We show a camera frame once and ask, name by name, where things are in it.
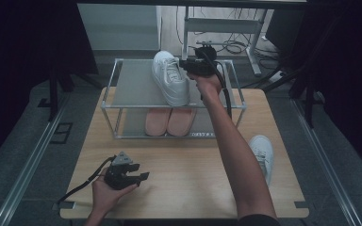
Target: shoe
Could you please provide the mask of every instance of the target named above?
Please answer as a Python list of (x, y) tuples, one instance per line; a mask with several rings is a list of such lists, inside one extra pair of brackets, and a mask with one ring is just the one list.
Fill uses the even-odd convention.
[(267, 137), (257, 135), (249, 141), (249, 146), (255, 154), (258, 164), (263, 171), (266, 183), (269, 186), (272, 177), (273, 150), (272, 143)]
[(172, 111), (167, 125), (167, 132), (176, 137), (188, 134), (196, 115), (196, 108), (177, 107)]
[(158, 52), (154, 57), (152, 72), (169, 105), (182, 106), (189, 103), (189, 80), (179, 72), (178, 58), (167, 51)]
[(145, 119), (145, 133), (152, 137), (164, 135), (171, 113), (171, 108), (149, 108)]

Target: hand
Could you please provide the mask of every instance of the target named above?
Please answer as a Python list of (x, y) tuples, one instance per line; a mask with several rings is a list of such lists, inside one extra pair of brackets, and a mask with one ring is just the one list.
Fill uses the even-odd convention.
[(115, 190), (108, 186), (104, 180), (107, 168), (101, 176), (92, 182), (93, 206), (84, 226), (100, 225), (105, 215), (117, 204), (119, 199), (137, 188), (137, 185), (128, 186), (122, 190)]
[(107, 168), (102, 170), (99, 176), (92, 183), (93, 207), (92, 212), (107, 214), (119, 201), (119, 199), (137, 188), (137, 185), (128, 186), (122, 190), (115, 190), (104, 181)]
[(219, 93), (222, 90), (222, 85), (216, 74), (209, 77), (202, 77), (193, 73), (187, 73), (187, 76), (191, 80), (196, 81), (196, 87), (201, 92), (205, 105), (220, 100)]

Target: slipper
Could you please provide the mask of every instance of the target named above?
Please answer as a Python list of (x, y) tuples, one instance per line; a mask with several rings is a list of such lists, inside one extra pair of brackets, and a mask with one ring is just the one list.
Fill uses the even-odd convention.
[(176, 137), (185, 136), (192, 126), (196, 108), (173, 108), (167, 132)]
[(164, 135), (171, 112), (171, 108), (149, 108), (145, 120), (145, 133), (149, 136)]

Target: glass shelf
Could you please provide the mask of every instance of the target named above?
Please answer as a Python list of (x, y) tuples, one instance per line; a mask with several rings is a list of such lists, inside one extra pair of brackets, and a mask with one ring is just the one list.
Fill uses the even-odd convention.
[[(232, 61), (222, 60), (219, 62), (223, 65), (227, 88), (230, 92), (233, 121), (238, 126), (246, 109), (246, 104), (239, 88)], [(152, 59), (119, 58), (115, 60), (101, 105), (107, 124), (115, 138), (180, 138), (168, 133), (163, 136), (152, 137), (144, 132), (146, 114), (149, 108), (172, 108), (167, 104), (160, 88), (153, 79), (152, 63)], [(234, 79), (233, 84), (236, 84), (234, 89), (231, 87), (230, 77)], [(179, 107), (196, 108), (197, 113), (189, 133), (182, 138), (214, 138), (208, 112), (201, 101), (201, 94), (196, 88), (196, 82), (192, 80), (189, 81), (189, 95), (189, 104)], [(226, 107), (223, 94), (221, 93), (220, 96), (224, 107)]]

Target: wooden table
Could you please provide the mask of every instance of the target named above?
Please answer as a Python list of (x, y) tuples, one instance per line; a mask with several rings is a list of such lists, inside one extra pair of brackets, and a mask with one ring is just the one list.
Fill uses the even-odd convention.
[[(304, 196), (264, 92), (260, 89), (243, 89), (242, 92), (247, 110), (239, 125), (240, 132), (246, 141), (255, 135), (264, 135), (274, 148), (270, 192), (277, 216), (307, 217), (308, 209), (295, 205), (304, 202)], [(237, 217), (214, 138), (115, 139), (100, 108), (104, 93), (105, 90), (96, 106), (69, 190), (84, 183), (108, 157), (124, 151), (134, 163), (140, 164), (137, 174), (149, 171), (150, 176), (134, 192), (123, 197), (107, 218)], [(61, 209), (63, 218), (87, 218), (92, 204), (91, 185), (67, 201), (75, 202), (75, 206)]]

